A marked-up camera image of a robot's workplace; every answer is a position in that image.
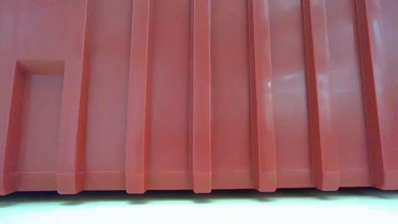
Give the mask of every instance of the light floor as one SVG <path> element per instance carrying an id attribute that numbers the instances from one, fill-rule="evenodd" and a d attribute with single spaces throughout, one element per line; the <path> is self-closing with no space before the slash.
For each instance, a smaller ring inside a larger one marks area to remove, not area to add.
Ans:
<path id="1" fill-rule="evenodd" d="M 343 189 L 17 193 L 0 197 L 6 223 L 398 223 L 398 191 Z"/>

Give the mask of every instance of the white floor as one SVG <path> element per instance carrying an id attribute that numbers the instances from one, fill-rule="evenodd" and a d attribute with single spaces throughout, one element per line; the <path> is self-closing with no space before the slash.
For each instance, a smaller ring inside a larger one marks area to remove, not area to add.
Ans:
<path id="1" fill-rule="evenodd" d="M 0 197 L 5 223 L 398 223 L 398 191 L 53 192 Z"/>

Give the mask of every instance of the red panel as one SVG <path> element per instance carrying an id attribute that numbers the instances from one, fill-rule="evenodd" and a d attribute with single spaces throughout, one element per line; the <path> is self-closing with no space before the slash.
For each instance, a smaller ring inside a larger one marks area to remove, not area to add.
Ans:
<path id="1" fill-rule="evenodd" d="M 396 0 L 0 0 L 0 194 L 398 189 Z"/>

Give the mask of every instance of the plastic bin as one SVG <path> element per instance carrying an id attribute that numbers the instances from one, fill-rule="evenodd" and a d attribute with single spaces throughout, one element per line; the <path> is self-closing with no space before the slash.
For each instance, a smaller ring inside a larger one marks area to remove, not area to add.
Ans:
<path id="1" fill-rule="evenodd" d="M 397 0 L 0 0 L 0 194 L 398 189 Z"/>

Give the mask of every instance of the molded plastic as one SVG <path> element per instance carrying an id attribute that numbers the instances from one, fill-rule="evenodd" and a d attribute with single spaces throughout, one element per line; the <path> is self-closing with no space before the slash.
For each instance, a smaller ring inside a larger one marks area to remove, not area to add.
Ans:
<path id="1" fill-rule="evenodd" d="M 0 194 L 398 189 L 397 0 L 0 0 Z"/>

